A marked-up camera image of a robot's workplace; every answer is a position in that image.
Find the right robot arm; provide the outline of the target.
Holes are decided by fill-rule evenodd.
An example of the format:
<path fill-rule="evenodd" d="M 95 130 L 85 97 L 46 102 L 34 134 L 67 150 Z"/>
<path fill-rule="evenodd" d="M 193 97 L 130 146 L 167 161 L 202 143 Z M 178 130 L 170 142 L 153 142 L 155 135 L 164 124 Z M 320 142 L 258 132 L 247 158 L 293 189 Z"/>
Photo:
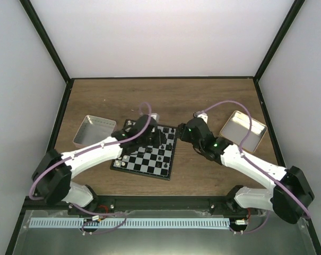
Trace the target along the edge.
<path fill-rule="evenodd" d="M 241 151 L 232 141 L 214 136 L 201 117 L 179 124 L 176 137 L 192 144 L 207 160 L 237 170 L 262 185 L 261 189 L 241 186 L 226 200 L 230 213 L 238 214 L 244 208 L 269 210 L 290 224 L 309 216 L 308 207 L 315 196 L 300 168 L 277 166 Z"/>

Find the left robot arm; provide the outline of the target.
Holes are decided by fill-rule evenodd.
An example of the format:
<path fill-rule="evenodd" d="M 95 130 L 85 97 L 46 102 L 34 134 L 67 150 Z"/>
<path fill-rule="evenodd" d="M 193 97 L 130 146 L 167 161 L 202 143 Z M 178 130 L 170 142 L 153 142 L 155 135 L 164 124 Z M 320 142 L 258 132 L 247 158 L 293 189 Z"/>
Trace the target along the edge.
<path fill-rule="evenodd" d="M 165 134 L 158 128 L 156 113 L 141 116 L 134 124 L 115 131 L 104 140 L 71 152 L 48 151 L 32 176 L 32 200 L 43 200 L 52 206 L 68 202 L 92 215 L 99 208 L 95 192 L 88 185 L 72 181 L 80 173 L 103 162 L 131 155 L 140 148 L 160 146 L 166 142 Z"/>

